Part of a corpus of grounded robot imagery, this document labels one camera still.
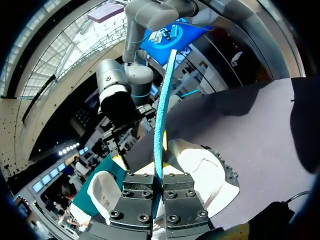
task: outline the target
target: glass ceiling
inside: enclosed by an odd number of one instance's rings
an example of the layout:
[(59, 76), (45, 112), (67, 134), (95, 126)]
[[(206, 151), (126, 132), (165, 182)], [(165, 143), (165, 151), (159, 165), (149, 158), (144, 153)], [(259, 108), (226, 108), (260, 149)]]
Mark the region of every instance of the glass ceiling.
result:
[[(12, 64), (22, 48), (30, 31), (63, 0), (51, 0), (27, 24), (20, 34), (4, 66), (0, 79), (0, 95), (13, 70)], [(16, 97), (32, 97), (37, 94), (45, 82), (54, 74), (61, 79), (73, 66), (83, 62), (94, 54), (113, 46), (126, 37), (127, 19), (124, 12), (119, 13), (102, 23), (88, 19), (89, 12), (100, 7), (102, 3), (85, 12), (69, 24), (48, 46), (42, 54), (24, 87), (17, 90)]]

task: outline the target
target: gray robot arm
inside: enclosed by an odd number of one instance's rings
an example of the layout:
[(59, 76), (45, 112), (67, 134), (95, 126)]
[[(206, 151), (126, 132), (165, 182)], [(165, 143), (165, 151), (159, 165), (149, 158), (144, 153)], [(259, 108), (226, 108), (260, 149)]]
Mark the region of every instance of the gray robot arm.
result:
[(136, 57), (146, 29), (155, 32), (178, 18), (195, 16), (199, 11), (194, 0), (133, 0), (125, 7), (127, 33), (123, 61), (114, 59), (100, 62), (97, 84), (101, 111), (116, 125), (125, 125), (137, 106), (148, 103), (154, 78), (153, 71), (139, 65)]
[(146, 29), (159, 31), (178, 18), (193, 17), (199, 11), (193, 0), (167, 0), (158, 3), (152, 0), (133, 0), (125, 7), (127, 32), (122, 59), (133, 63)]

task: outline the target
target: green cloth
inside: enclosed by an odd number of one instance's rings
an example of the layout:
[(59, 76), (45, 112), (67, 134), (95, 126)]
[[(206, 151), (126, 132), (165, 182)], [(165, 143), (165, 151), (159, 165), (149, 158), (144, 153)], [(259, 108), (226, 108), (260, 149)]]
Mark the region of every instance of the green cloth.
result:
[(126, 171), (112, 160), (110, 154), (95, 168), (95, 170), (90, 174), (87, 181), (84, 183), (81, 190), (75, 195), (72, 201), (74, 205), (76, 205), (91, 217), (97, 215), (99, 211), (91, 201), (91, 198), (88, 195), (87, 191), (92, 178), (97, 172), (100, 171), (107, 171), (113, 174), (116, 177), (116, 183), (118, 184), (120, 190), (122, 190), (123, 182), (126, 176)]

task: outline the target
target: wall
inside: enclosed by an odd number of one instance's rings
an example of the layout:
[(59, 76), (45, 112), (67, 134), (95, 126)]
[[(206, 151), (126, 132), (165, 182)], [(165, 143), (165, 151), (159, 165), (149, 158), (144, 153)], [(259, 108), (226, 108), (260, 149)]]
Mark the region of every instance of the wall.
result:
[(19, 133), (24, 125), (21, 121), (30, 100), (0, 98), (0, 168), (5, 180), (26, 169), (31, 162), (21, 151)]

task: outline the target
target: blue banner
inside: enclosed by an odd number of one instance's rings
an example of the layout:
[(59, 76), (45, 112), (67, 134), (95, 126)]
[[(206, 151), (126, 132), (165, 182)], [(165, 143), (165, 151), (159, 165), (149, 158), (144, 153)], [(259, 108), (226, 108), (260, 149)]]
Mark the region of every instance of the blue banner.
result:
[(185, 19), (180, 18), (159, 31), (146, 30), (145, 40), (140, 47), (163, 66), (167, 63), (172, 49), (178, 52), (183, 50), (194, 40), (207, 33), (205, 29), (211, 29), (210, 26), (201, 28), (189, 25)]

